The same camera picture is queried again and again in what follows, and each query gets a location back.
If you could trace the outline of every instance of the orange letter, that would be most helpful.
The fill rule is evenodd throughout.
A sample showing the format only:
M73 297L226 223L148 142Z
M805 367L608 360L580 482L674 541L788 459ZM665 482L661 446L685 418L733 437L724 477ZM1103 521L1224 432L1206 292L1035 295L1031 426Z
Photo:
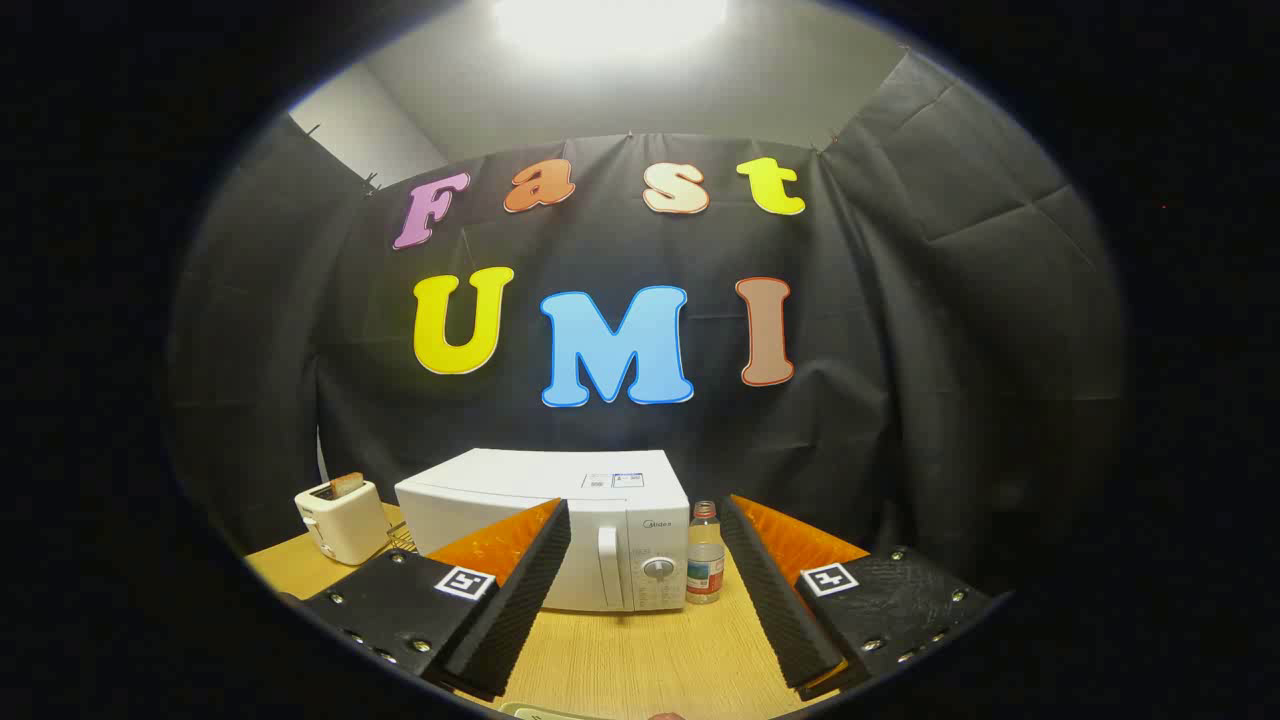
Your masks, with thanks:
M644 204L654 213L701 213L712 204L707 191L695 183L703 173L692 165L658 163L644 172L644 182L653 190L641 193Z
M787 360L782 301L791 295L791 287L777 278L746 278L737 281L733 290L746 301L751 337L751 356L742 368L742 382L760 387L790 380L796 369Z
M573 183L568 182L568 173L572 170L568 160L543 160L536 165L529 165L511 178L511 184L516 186L502 206L508 213L524 213L536 205L554 205L570 195L573 195Z

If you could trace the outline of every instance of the microwave dial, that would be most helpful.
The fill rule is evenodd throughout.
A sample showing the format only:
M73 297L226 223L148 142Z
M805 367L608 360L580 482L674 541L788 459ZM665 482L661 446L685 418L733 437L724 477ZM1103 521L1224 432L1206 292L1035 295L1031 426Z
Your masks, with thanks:
M655 580L662 580L676 571L676 564L669 557L652 557L645 561L640 570Z

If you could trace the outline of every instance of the pink letter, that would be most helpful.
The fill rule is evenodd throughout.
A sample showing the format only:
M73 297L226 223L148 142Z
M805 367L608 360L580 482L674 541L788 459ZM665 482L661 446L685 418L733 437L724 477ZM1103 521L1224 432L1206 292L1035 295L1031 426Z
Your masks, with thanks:
M401 231L401 236L396 238L392 247L403 250L426 242L431 237L431 228L426 227L426 223L443 220L444 214L449 211L449 200L453 199L451 191L466 190L468 184L471 184L471 176L458 173L411 190L408 195L413 202L408 206L404 229Z

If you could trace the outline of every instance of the bottle label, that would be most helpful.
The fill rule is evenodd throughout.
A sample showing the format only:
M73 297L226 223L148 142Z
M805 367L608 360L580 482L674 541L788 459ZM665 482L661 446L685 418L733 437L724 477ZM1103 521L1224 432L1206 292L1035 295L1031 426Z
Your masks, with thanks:
M686 584L689 592L694 594L712 594L721 588L723 579L724 557L718 557L708 562L699 560L689 561L689 582Z

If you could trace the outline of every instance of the microwave door handle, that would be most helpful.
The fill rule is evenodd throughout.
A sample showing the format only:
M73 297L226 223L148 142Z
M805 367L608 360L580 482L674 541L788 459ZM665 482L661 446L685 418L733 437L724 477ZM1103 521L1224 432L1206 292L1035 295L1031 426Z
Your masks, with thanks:
M600 577L604 580L604 606L622 607L622 580L618 577L618 530L600 528L598 536Z

